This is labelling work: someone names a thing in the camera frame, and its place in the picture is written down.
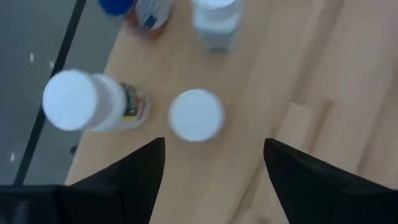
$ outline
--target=wood grain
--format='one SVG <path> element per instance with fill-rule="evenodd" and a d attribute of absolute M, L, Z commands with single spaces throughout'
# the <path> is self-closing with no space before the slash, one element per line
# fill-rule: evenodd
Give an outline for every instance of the wood grain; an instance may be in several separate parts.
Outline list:
<path fill-rule="evenodd" d="M 66 183 L 163 136 L 164 178 L 150 222 L 227 224 L 261 159 L 264 138 L 282 124 L 292 98 L 310 108 L 335 102 L 314 154 L 356 172 L 395 69 L 398 1 L 343 3 L 247 0 L 237 49 L 228 55 L 209 54 L 200 46 L 187 0 L 177 0 L 156 42 L 121 30 L 105 73 L 147 91 L 153 111 L 134 130 L 84 133 Z M 183 141 L 167 125 L 170 102 L 193 88 L 215 93 L 227 111 L 224 129 L 208 142 Z M 380 129 L 390 130 L 383 125 Z M 374 140 L 375 146 L 381 140 Z"/>
<path fill-rule="evenodd" d="M 298 102 L 334 101 L 314 155 L 357 173 L 393 77 L 397 1 L 346 1 L 315 74 Z"/>

